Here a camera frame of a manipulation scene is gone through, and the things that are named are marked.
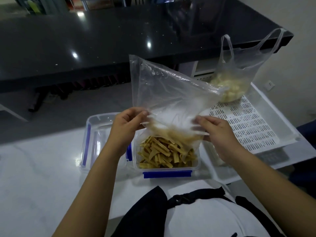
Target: perforated tray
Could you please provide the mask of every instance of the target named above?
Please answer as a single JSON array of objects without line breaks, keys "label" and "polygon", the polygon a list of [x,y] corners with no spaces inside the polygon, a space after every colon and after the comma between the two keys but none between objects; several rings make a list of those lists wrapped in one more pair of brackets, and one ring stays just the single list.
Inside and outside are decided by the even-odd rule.
[{"label": "perforated tray", "polygon": [[259,153],[261,148],[279,143],[279,138],[264,121],[246,97],[230,103],[218,103],[210,115],[227,120],[239,142],[249,151]]}]

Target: dark countertop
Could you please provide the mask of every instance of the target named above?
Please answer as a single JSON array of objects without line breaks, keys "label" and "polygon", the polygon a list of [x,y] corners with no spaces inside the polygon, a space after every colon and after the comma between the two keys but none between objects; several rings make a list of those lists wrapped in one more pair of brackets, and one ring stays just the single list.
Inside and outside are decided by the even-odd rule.
[{"label": "dark countertop", "polygon": [[[129,54],[159,63],[219,56],[220,38],[251,47],[279,26],[238,0],[193,0],[0,21],[0,92],[109,75]],[[274,33],[263,46],[271,48]],[[287,31],[281,46],[293,34]]]}]

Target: plastic bag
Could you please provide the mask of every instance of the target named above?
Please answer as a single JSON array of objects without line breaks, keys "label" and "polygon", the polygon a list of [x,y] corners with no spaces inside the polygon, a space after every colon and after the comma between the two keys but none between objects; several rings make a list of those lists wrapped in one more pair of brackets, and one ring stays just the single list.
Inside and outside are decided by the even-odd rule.
[{"label": "plastic bag", "polygon": [[[263,53],[260,51],[262,45],[275,31],[280,29],[280,35],[271,49]],[[220,102],[230,102],[242,97],[251,85],[257,71],[263,63],[278,49],[285,30],[279,28],[273,30],[258,45],[247,49],[233,49],[229,35],[222,36],[222,49],[214,79],[210,81],[213,85],[229,88],[223,94]],[[227,39],[229,50],[223,50],[224,39]]]},{"label": "plastic bag", "polygon": [[199,147],[205,132],[197,134],[192,120],[219,102],[223,88],[135,55],[130,55],[130,69],[133,106],[150,112],[151,121],[143,123],[148,135],[181,142],[187,151]]}]

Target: wall outlet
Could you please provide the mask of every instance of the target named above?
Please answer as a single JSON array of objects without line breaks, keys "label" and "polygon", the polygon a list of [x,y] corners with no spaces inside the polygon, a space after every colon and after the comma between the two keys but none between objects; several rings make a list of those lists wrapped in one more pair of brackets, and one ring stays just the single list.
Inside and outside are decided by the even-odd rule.
[{"label": "wall outlet", "polygon": [[267,91],[270,91],[275,86],[275,84],[273,84],[272,81],[268,80],[267,83],[265,83],[263,86]]}]

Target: right hand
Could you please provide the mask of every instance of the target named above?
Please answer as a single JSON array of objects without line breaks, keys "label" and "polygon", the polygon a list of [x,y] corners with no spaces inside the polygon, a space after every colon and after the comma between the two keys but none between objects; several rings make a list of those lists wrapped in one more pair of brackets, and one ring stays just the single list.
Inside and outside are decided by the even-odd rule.
[{"label": "right hand", "polygon": [[245,150],[236,139],[228,121],[213,116],[197,116],[199,123],[210,135],[204,140],[211,142],[219,157],[226,163],[236,155],[236,152]]}]

